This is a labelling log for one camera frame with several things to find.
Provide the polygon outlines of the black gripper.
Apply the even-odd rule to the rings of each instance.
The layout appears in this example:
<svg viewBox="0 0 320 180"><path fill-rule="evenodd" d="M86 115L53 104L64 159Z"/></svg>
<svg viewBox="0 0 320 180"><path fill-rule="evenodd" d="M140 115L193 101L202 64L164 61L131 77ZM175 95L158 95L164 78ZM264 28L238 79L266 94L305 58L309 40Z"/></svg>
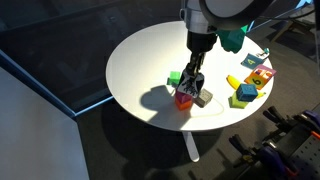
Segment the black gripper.
<svg viewBox="0 0 320 180"><path fill-rule="evenodd" d="M205 54L217 41L215 33L198 34L191 31L187 34L187 48L191 51L190 61L186 66L188 72L198 72L203 64Z"/></svg>

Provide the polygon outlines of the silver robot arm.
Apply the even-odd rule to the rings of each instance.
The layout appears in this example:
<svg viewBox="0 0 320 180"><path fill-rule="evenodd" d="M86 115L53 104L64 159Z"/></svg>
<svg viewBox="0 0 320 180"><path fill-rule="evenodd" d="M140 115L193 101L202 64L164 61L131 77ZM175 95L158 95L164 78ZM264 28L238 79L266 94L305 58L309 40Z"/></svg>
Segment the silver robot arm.
<svg viewBox="0 0 320 180"><path fill-rule="evenodd" d="M258 18L275 0L182 0L180 18L187 28L191 51L186 71L199 72L205 54L217 40L217 30L237 30Z"/></svg>

